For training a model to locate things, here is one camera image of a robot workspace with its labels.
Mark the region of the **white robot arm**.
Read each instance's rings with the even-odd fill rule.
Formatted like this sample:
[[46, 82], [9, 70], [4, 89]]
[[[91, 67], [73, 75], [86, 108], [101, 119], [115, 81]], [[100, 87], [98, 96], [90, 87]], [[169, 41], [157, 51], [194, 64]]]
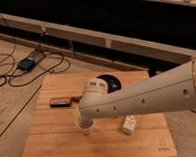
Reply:
[[90, 79], [84, 87], [79, 112], [84, 118], [196, 109], [196, 59], [155, 75], [137, 85], [107, 93], [101, 79]]

